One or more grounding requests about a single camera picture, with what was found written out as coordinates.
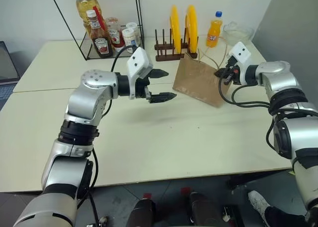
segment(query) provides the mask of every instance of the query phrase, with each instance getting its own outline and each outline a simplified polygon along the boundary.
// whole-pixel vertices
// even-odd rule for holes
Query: bottle label
[[[130,46],[130,45],[135,45],[136,47],[138,47],[137,43],[135,40],[132,40],[132,41],[125,41],[125,45],[126,46]],[[133,52],[133,49],[132,48],[128,48],[127,51],[129,53],[132,53]]]
[[[109,29],[108,33],[111,37],[111,40],[113,42],[113,44],[119,44],[120,43],[120,35],[119,35],[119,31],[117,31],[116,29]]]
[[[92,28],[100,28],[100,24],[99,24],[98,20],[97,21],[90,21],[90,26]]]
[[[108,54],[109,53],[108,43],[107,43],[107,40],[105,38],[96,38],[94,43],[96,44],[100,54]]]
[[[215,41],[217,38],[217,36],[208,36],[209,41]]]

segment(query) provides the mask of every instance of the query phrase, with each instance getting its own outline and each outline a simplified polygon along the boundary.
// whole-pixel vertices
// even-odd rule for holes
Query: brown paper bag
[[[192,59],[187,53],[180,59],[173,89],[193,98],[220,107],[223,99],[219,94],[219,78],[212,66]],[[229,85],[222,83],[222,93],[226,94]]]

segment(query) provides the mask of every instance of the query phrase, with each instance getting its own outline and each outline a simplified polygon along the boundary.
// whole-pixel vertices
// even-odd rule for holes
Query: person's foot
[[[270,205],[267,203],[264,197],[262,197],[262,195],[257,191],[250,191],[248,193],[248,200],[253,208],[259,212],[260,216],[262,216],[266,226],[270,227],[265,218],[265,210],[267,207],[270,207]]]

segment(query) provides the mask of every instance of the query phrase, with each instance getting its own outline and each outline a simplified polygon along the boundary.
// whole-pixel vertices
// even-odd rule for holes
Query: laptop
[[[20,80],[4,41],[0,41],[0,109]]]

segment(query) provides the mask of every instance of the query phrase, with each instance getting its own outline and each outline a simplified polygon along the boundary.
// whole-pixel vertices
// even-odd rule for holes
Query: spice jar
[[[129,23],[126,24],[126,27],[127,28],[132,28],[134,30],[137,44],[140,46],[141,39],[140,39],[140,32],[139,32],[139,27],[138,27],[137,23],[129,22]]]
[[[132,28],[126,28],[122,31],[122,33],[123,33],[123,38],[124,38],[126,46],[135,45],[136,47],[138,47],[135,31]],[[128,48],[127,51],[129,53],[133,53],[132,48]]]

